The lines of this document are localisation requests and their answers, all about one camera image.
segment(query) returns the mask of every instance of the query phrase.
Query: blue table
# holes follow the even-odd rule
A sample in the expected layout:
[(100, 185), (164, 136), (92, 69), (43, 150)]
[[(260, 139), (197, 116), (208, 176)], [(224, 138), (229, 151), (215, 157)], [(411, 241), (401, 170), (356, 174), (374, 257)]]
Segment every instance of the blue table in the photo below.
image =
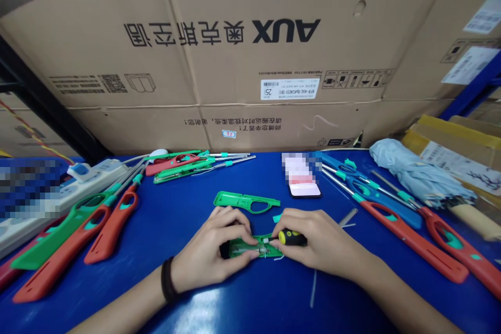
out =
[[(367, 175), (377, 168), (366, 151), (335, 151), (332, 155), (355, 161)], [(387, 170), (379, 172), (397, 183)], [(221, 190), (282, 201), (280, 209), (263, 214), (244, 211), (254, 234), (271, 232), (272, 216), (285, 207), (323, 209), (336, 221), (357, 207), (324, 177), (320, 178), (320, 189), (320, 199), (291, 198), (279, 153), (258, 154), (255, 160), (231, 168), (160, 185), (148, 177), (138, 191), (140, 206), (125, 228), (117, 253), (102, 263), (86, 266), (83, 259), (89, 244), (50, 296), (35, 303), (13, 304), (12, 297), (32, 275), (26, 272), (0, 295), (2, 332), (68, 331), (177, 254), (209, 216)], [(501, 244), (484, 242), (447, 213), (441, 216), (489, 260), (500, 258)], [(501, 332), (501, 303), (474, 276), (461, 285), (449, 282), (363, 209), (353, 222), (356, 226), (346, 228), (350, 235), (385, 260), (462, 330)], [(421, 233), (429, 239), (425, 230)], [(313, 274), (313, 270), (286, 258), (255, 260), (225, 283), (192, 292), (179, 304), (167, 306), (141, 332), (396, 332), (363, 290), (323, 272), (318, 272), (311, 309)]]

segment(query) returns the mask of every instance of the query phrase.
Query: shipping label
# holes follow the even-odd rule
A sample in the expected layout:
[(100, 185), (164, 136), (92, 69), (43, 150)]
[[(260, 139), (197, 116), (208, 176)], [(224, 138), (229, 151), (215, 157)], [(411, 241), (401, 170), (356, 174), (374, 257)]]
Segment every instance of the shipping label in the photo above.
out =
[(463, 31), (489, 34), (501, 21), (501, 0), (486, 0)]
[(261, 100), (314, 99), (320, 78), (261, 80)]
[(491, 170), (480, 163), (430, 141), (420, 155), (427, 163), (434, 164), (452, 176), (493, 195), (501, 195), (501, 172)]
[(443, 78), (444, 84), (468, 85), (500, 50), (471, 47)]

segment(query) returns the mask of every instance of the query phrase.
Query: person's right hand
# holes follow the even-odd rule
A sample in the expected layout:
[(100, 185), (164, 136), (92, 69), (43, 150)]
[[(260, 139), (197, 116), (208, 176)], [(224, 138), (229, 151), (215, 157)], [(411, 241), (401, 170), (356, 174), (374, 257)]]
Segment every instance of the person's right hand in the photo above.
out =
[(302, 233), (308, 244), (304, 247), (283, 245), (279, 240), (273, 240), (270, 244), (286, 257), (308, 267), (357, 282), (379, 260), (323, 210), (285, 209), (272, 237), (277, 237), (285, 228)]

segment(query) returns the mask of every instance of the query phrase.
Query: screwdriver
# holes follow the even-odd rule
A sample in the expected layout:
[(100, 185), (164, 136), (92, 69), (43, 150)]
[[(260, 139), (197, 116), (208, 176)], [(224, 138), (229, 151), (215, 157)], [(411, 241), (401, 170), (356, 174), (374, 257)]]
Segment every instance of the screwdriver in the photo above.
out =
[[(263, 239), (263, 243), (269, 243), (270, 240), (274, 240), (276, 237), (271, 237), (271, 238), (266, 238)], [(280, 243), (283, 245), (299, 245), (299, 246), (304, 246), (306, 245), (306, 238), (304, 235), (300, 234), (299, 232), (292, 231), (289, 229), (283, 229), (278, 233), (278, 240)]]

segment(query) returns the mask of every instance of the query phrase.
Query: fingers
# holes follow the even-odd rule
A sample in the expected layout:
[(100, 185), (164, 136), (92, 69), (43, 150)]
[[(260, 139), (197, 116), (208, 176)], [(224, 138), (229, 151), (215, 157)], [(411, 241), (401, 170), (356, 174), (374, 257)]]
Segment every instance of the fingers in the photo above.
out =
[(212, 225), (215, 228), (221, 228), (237, 221), (240, 224), (244, 225), (245, 228), (247, 228), (247, 231), (251, 233), (251, 223), (249, 222), (247, 217), (240, 210), (233, 209), (231, 206), (228, 207), (230, 208), (230, 210), (228, 210), (225, 214), (222, 214), (223, 210), (221, 210), (220, 214), (213, 219)]
[(302, 264), (306, 262), (306, 255), (308, 253), (308, 249), (306, 247), (283, 245), (278, 240), (272, 240), (270, 242), (270, 245), (277, 248), (280, 252), (282, 252), (285, 255), (285, 257), (289, 257), (293, 260), (299, 261)]
[(271, 237), (277, 237), (278, 233), (282, 231), (284, 228), (288, 228), (289, 230), (292, 231), (297, 231), (306, 236), (306, 233), (308, 232), (308, 221), (307, 219), (302, 219), (282, 214), (280, 221), (273, 229)]
[(256, 250), (248, 250), (238, 257), (230, 258), (222, 261), (222, 269), (223, 269), (223, 280), (229, 277), (232, 274), (235, 274), (237, 271), (242, 270), (246, 267), (250, 261), (259, 257), (259, 252)]
[(251, 236), (251, 233), (243, 224), (233, 225), (217, 229), (219, 245), (229, 240), (234, 240), (241, 237), (244, 242), (249, 245), (256, 245), (258, 241)]

